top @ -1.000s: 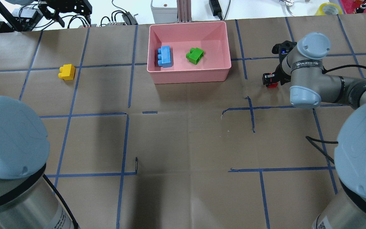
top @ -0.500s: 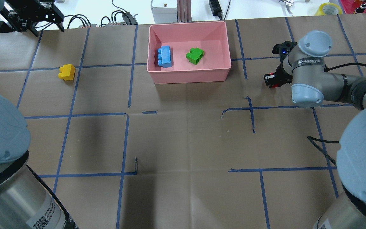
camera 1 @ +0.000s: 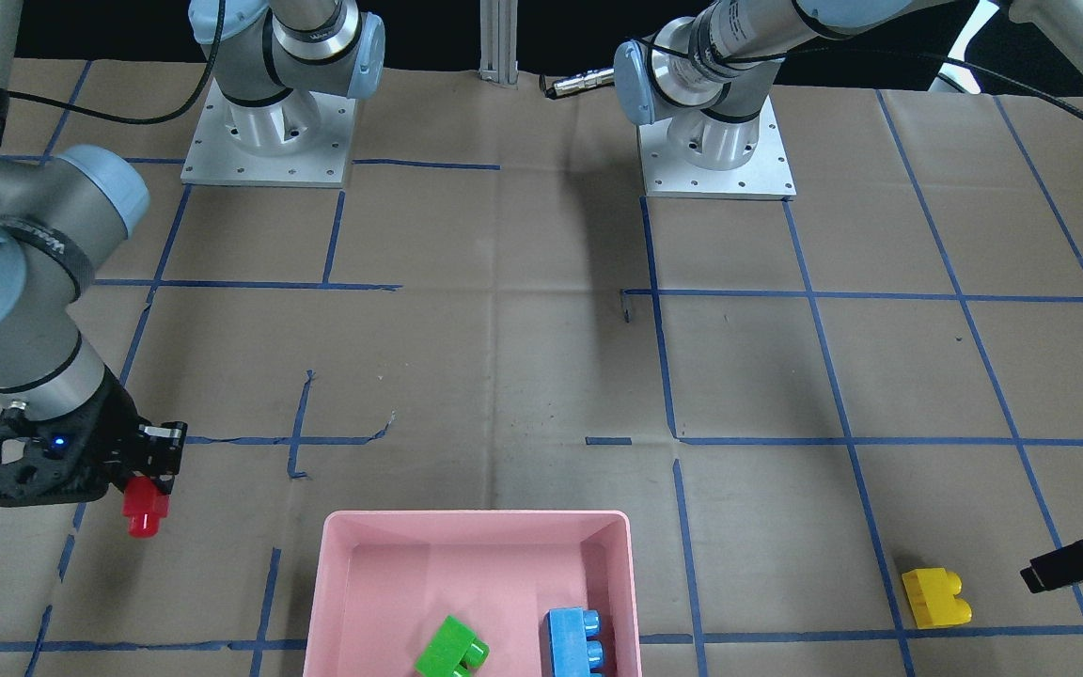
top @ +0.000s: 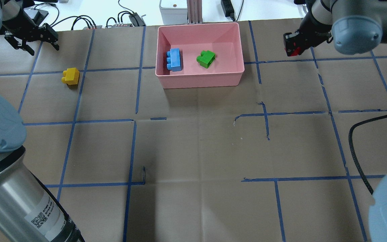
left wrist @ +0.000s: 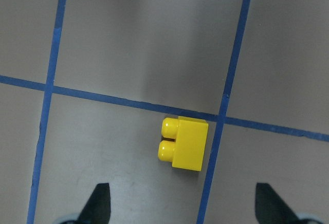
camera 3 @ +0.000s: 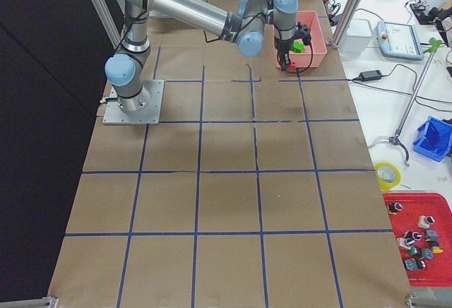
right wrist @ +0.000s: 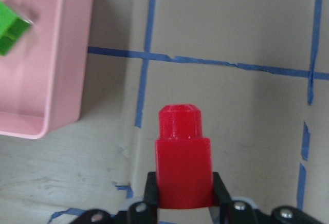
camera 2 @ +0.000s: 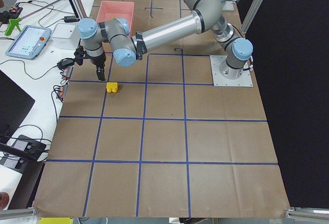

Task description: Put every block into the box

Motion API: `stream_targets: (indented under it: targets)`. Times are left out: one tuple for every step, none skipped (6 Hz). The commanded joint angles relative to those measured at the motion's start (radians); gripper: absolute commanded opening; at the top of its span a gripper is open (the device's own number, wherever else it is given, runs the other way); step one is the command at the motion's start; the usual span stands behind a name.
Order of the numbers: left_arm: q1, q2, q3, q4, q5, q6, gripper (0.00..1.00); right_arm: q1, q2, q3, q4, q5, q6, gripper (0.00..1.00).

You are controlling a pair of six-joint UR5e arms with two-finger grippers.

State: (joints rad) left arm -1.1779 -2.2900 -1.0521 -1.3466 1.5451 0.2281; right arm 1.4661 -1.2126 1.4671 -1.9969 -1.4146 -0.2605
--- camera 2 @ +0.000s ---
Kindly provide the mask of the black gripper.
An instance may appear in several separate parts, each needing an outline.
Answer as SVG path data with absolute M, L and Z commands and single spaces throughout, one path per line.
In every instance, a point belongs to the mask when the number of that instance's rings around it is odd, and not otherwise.
M 96 74 L 100 81 L 105 81 L 104 65 L 106 61 L 105 51 L 102 46 L 97 49 L 87 49 L 79 46 L 75 52 L 75 62 L 82 65 L 83 61 L 89 59 L 92 64 L 96 65 Z

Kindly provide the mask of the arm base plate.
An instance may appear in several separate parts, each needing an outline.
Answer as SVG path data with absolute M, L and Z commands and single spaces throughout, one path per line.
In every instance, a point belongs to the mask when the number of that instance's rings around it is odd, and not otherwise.
M 251 73 L 244 68 L 233 69 L 228 66 L 226 55 L 211 55 L 210 65 L 215 87 L 253 87 Z

